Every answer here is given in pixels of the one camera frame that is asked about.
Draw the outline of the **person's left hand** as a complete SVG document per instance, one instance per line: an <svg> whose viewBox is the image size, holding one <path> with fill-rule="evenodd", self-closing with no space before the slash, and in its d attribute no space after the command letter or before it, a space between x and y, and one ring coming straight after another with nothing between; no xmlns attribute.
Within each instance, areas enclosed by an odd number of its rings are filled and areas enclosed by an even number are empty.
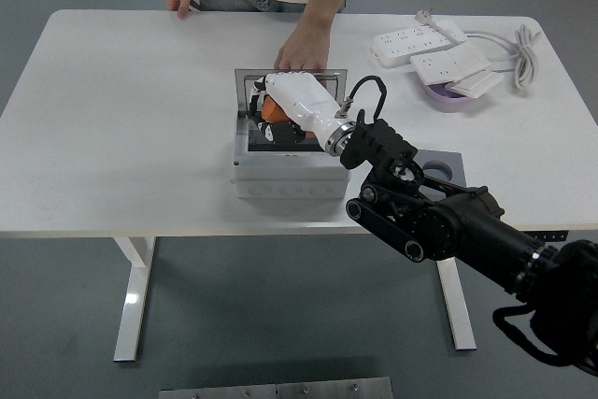
<svg viewBox="0 0 598 399"><path fill-rule="evenodd" d="M328 65L330 22L301 20L278 51L277 70L321 70Z"/></svg>

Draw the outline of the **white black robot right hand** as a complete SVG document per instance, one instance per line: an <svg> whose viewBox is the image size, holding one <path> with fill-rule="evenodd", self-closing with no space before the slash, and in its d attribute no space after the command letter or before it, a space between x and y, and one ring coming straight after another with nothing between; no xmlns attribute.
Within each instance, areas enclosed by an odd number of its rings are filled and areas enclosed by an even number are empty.
<svg viewBox="0 0 598 399"><path fill-rule="evenodd" d="M248 115L260 118L258 130L269 142L315 137L324 151L339 156L355 128L351 103L349 98L339 103L309 72L277 72L253 83Z"/></svg>

